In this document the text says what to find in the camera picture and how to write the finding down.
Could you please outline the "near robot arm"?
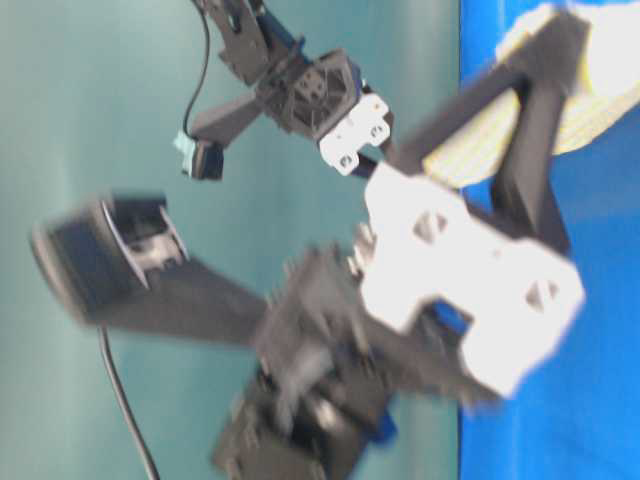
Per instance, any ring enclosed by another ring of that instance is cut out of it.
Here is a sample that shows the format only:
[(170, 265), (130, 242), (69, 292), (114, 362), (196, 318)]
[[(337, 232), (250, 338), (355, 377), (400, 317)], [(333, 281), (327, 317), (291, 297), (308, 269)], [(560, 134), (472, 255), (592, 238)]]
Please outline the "near robot arm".
[(370, 444), (395, 436), (379, 350), (305, 344), (258, 359), (211, 453), (226, 478), (348, 479)]

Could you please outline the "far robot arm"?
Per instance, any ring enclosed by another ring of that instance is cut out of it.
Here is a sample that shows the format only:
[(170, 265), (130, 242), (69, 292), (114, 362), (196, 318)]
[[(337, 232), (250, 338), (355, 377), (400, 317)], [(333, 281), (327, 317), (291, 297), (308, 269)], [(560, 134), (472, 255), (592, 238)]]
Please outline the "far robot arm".
[[(449, 303), (474, 322), (462, 341), (464, 372), (511, 394), (551, 354), (584, 300), (549, 171), (589, 24), (554, 12), (394, 148), (388, 106), (343, 51), (308, 59), (259, 1), (206, 1), (203, 9), (222, 35), (221, 60), (252, 91), (197, 117), (199, 153), (221, 165), (225, 148), (264, 114), (313, 140), (336, 171), (365, 175), (374, 238), (361, 285), (368, 312), (404, 332), (421, 307)], [(473, 122), (506, 99), (516, 116), (497, 152), (493, 212), (485, 215), (423, 160), (451, 158)]]

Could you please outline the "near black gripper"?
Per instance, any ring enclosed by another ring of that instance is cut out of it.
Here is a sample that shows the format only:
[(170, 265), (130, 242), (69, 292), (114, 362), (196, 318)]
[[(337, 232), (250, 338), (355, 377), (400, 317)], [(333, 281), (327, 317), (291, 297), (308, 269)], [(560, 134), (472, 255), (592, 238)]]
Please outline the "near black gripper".
[(566, 95), (530, 82), (491, 185), (509, 236), (463, 198), (382, 163), (350, 254), (311, 247), (259, 331), (286, 399), (341, 362), (370, 360), (395, 389), (503, 400), (556, 350), (585, 292), (550, 170)]

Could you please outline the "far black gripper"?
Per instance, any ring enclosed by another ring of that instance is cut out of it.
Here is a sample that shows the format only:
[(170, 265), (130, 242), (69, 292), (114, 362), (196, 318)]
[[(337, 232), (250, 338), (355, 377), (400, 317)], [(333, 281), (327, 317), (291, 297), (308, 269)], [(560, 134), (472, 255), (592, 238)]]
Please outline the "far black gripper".
[[(291, 49), (272, 60), (257, 81), (257, 100), (281, 129), (314, 143), (323, 161), (341, 175), (370, 178), (383, 162), (415, 175), (422, 158), (508, 90), (518, 96), (530, 82), (542, 81), (567, 100), (589, 30), (589, 24), (573, 13), (555, 11), (532, 38), (478, 76), (397, 146), (391, 136), (389, 105), (343, 49), (315, 59)], [(381, 157), (362, 153), (365, 146), (377, 148)]]

